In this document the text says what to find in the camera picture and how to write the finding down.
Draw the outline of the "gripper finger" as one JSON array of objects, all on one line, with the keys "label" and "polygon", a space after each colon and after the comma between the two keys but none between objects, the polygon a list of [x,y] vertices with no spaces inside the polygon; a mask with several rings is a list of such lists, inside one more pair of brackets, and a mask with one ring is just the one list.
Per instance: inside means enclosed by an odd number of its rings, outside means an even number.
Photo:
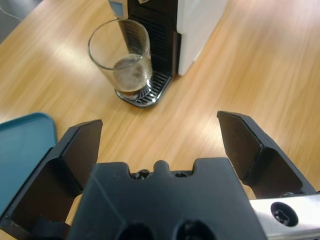
[{"label": "gripper finger", "polygon": [[103,122],[70,127],[51,147],[0,216],[0,229],[17,240],[64,240],[67,216],[98,159]]},{"label": "gripper finger", "polygon": [[257,199],[316,194],[296,165],[250,116],[218,111],[217,118],[226,155]]}]

